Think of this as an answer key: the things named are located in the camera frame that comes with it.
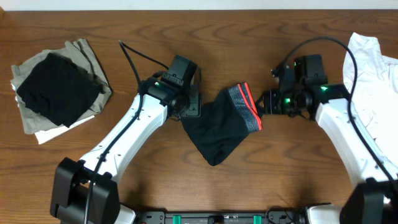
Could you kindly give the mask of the black leggings with red waistband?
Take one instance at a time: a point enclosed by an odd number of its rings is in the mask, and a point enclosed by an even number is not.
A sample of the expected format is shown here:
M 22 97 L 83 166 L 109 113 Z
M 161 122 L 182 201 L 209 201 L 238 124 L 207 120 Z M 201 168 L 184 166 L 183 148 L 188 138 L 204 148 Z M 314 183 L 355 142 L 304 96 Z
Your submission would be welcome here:
M 211 166 L 222 163 L 249 134 L 262 129 L 246 82 L 221 90 L 213 102 L 202 106 L 199 117 L 183 118 L 181 122 Z

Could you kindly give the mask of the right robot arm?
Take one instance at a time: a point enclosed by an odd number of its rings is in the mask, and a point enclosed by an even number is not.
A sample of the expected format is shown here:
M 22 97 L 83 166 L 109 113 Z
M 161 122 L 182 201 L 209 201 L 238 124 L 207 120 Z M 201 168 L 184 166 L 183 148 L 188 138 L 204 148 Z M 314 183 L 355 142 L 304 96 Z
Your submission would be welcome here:
M 397 166 L 375 143 L 342 84 L 298 90 L 267 90 L 256 101 L 260 114 L 298 116 L 307 110 L 332 141 L 354 190 L 342 206 L 305 207 L 296 223 L 397 223 Z

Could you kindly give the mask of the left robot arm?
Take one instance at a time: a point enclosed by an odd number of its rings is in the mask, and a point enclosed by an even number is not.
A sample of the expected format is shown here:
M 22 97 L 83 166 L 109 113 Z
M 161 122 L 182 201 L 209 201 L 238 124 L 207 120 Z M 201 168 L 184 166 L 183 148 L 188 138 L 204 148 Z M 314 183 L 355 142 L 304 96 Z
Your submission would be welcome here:
M 171 117 L 198 115 L 201 95 L 194 80 L 150 77 L 141 83 L 127 113 L 80 160 L 64 158 L 55 170 L 51 216 L 62 223 L 134 223 L 121 204 L 118 185 L 148 137 Z

